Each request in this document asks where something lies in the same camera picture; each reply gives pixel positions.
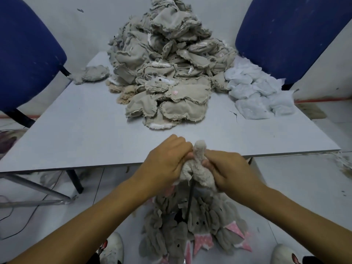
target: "hand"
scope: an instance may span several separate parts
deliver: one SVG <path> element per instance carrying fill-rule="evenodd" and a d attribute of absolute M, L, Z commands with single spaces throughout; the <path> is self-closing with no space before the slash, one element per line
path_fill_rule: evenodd
<path fill-rule="evenodd" d="M 143 185 L 151 198 L 179 178 L 183 164 L 193 158 L 192 151 L 191 142 L 173 134 L 150 151 L 132 178 Z"/>
<path fill-rule="evenodd" d="M 266 185 L 254 174 L 247 161 L 238 153 L 206 150 L 202 165 L 208 168 L 218 188 L 231 199 L 252 208 Z"/>

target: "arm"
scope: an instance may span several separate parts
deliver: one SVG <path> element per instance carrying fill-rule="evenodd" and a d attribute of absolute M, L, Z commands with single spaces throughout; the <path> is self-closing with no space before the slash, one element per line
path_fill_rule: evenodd
<path fill-rule="evenodd" d="M 85 264 L 130 213 L 178 179 L 192 148 L 183 137 L 171 135 L 130 179 L 9 264 Z"/>
<path fill-rule="evenodd" d="M 351 263 L 351 231 L 267 187 L 240 154 L 207 150 L 205 156 L 203 165 L 231 199 L 282 228 L 325 264 Z"/>

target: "red baseboard line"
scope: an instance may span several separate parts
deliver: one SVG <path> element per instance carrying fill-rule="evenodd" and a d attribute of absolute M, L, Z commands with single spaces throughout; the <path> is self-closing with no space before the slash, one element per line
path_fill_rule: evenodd
<path fill-rule="evenodd" d="M 333 102 L 333 101 L 344 101 L 344 100 L 350 100 L 352 99 L 351 97 L 346 97 L 346 98 L 326 98 L 326 99 L 308 99 L 308 100 L 295 100 L 295 103 L 315 103 L 315 102 Z M 41 115 L 27 115 L 31 119 L 37 119 Z M 9 119 L 8 116 L 6 115 L 0 115 L 0 119 Z"/>

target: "pile of white pouches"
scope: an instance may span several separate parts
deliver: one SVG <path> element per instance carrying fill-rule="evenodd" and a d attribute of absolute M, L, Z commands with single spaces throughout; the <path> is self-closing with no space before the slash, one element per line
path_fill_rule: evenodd
<path fill-rule="evenodd" d="M 246 119 L 268 119 L 295 112 L 293 92 L 282 91 L 285 79 L 275 79 L 247 58 L 236 56 L 234 67 L 226 70 L 229 95 Z"/>

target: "person's left hand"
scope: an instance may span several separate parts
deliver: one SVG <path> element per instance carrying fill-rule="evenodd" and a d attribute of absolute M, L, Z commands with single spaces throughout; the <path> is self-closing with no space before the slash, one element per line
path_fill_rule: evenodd
<path fill-rule="evenodd" d="M 193 158 L 192 150 L 191 142 L 173 134 L 150 151 L 131 179 L 141 185 L 151 198 L 179 178 L 183 164 Z"/>

